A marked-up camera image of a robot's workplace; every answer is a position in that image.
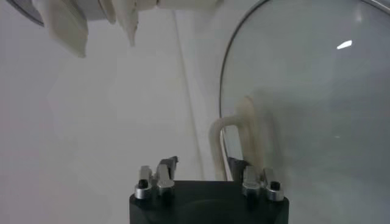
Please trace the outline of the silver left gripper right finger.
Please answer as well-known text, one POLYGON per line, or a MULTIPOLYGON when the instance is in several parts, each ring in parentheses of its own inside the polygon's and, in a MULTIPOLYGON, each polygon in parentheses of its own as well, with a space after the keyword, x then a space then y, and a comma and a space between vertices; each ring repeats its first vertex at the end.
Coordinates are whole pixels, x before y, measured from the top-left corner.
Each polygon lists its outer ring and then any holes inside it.
POLYGON ((245 197, 254 198, 265 194, 269 201, 283 201, 282 184, 271 168, 264 168, 259 172, 247 161, 232 157, 228 157, 228 165, 233 181, 241 183, 245 197))

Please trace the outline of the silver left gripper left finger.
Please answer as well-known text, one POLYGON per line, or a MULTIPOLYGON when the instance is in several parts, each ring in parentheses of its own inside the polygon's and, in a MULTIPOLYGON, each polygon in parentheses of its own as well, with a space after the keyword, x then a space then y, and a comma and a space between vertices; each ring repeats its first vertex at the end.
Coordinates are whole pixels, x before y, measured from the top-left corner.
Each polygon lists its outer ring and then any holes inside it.
POLYGON ((162 159, 157 165, 155 174, 149 166, 141 166, 138 183, 135 185, 135 198, 147 200, 152 197, 153 188, 158 196, 172 195, 174 192, 174 175, 179 161, 177 156, 162 159))

